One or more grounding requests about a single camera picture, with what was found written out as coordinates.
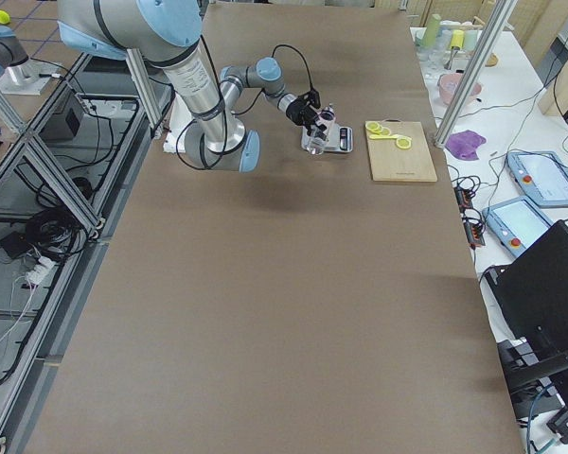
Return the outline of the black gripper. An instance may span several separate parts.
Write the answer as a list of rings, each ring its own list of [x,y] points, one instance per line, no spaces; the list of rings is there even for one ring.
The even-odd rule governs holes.
[[[302,99],[295,99],[286,109],[286,116],[296,125],[305,127],[308,135],[324,135],[327,126],[319,113],[312,113],[312,107]]]

